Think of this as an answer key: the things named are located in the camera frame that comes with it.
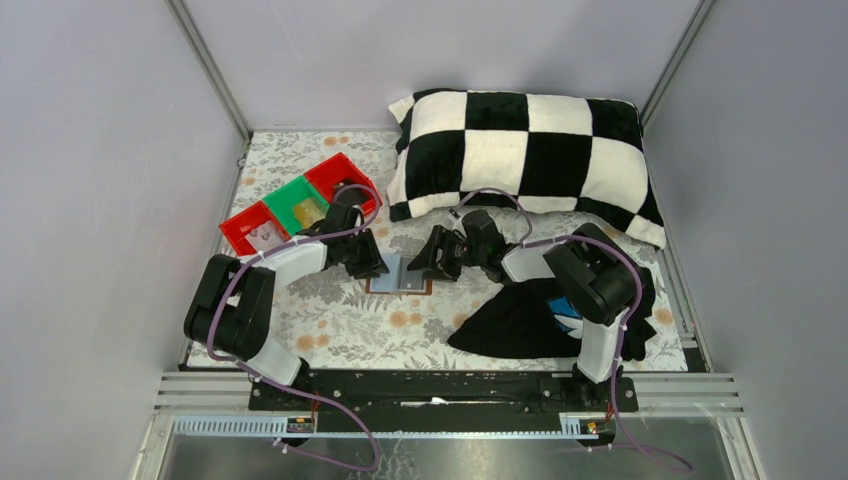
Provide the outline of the brown leather card holder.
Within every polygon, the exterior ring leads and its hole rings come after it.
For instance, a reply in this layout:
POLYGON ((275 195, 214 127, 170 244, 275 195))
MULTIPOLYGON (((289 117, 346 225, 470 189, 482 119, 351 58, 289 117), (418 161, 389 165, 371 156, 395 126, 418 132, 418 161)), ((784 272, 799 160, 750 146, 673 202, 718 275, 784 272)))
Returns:
POLYGON ((383 261, 388 267, 387 273, 366 281, 368 294, 388 295, 431 295, 432 281, 425 279, 421 271, 408 269, 412 258, 397 253, 386 253, 383 261))

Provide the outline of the black shirt blue white print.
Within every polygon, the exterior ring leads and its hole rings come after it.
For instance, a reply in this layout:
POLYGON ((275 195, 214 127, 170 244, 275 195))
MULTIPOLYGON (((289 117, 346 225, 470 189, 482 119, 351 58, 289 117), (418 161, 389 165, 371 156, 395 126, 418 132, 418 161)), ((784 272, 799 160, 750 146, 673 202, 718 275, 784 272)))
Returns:
POLYGON ((646 357, 656 335, 647 319, 656 291, 647 268, 638 270, 642 296, 634 301, 627 268, 615 283, 592 290, 587 282, 556 278, 507 285, 451 334, 449 346, 499 359, 571 358, 610 361, 646 357))

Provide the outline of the green plastic bin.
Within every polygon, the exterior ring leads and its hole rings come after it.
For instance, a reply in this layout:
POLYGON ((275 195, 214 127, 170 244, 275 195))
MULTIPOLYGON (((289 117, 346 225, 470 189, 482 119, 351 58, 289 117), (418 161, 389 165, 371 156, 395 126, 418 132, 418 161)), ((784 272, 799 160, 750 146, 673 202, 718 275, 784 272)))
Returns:
POLYGON ((271 214, 290 236, 310 226, 310 223, 301 222, 294 211, 295 207, 304 201, 311 202, 316 207, 320 218, 325 216, 329 208, 328 201, 303 175, 285 183, 262 199, 271 214))

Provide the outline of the red bin with cards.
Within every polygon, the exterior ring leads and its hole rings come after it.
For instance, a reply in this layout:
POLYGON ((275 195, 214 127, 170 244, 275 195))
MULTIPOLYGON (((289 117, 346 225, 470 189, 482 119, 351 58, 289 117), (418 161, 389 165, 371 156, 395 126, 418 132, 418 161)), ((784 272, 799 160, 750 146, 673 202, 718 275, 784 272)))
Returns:
POLYGON ((222 222, 219 225, 219 230, 237 256, 254 255, 262 250, 256 251, 251 247, 245 239, 245 235, 265 222, 271 222, 277 230, 279 244, 276 246, 282 245, 290 239, 290 235, 284 231, 262 201, 254 203, 222 222))

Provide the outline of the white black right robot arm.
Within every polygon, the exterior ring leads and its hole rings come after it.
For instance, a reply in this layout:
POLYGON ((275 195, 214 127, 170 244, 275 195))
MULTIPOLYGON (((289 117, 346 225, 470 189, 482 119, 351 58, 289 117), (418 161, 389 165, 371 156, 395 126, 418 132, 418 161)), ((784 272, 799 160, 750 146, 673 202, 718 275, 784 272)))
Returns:
POLYGON ((624 353, 631 315, 650 298, 648 278, 599 227, 537 246, 509 243, 485 211, 436 226, 408 264, 434 281, 466 267, 501 285, 449 338, 455 349, 497 359, 572 358, 575 402, 597 412, 613 398, 610 380, 624 353))

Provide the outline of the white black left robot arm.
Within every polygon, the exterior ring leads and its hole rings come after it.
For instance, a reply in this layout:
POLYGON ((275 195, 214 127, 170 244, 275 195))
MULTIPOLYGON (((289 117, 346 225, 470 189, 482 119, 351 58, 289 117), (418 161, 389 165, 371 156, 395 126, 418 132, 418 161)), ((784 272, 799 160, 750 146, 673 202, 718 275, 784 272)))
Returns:
POLYGON ((274 382, 272 398, 288 411, 309 401, 305 360, 275 340, 270 319, 275 289, 342 265, 354 279, 389 271, 359 206, 334 202, 326 216, 288 242, 239 259, 210 258, 184 320, 185 336, 213 356, 237 362, 274 382))

